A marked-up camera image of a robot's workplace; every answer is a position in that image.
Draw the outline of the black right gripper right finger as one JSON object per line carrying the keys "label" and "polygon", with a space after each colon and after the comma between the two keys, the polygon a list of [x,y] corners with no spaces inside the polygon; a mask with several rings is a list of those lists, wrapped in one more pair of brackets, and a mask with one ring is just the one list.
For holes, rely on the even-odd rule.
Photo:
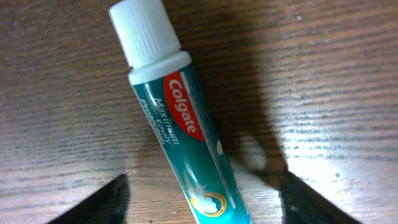
{"label": "black right gripper right finger", "polygon": [[280,177],[283,224],[359,224],[289,171]]}

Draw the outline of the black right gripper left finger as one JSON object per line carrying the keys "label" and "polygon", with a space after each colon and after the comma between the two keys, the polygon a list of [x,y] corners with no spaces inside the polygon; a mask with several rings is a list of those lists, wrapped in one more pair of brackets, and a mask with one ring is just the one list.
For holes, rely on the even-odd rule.
{"label": "black right gripper left finger", "polygon": [[128,176],[121,174],[49,224],[125,224],[130,199]]}

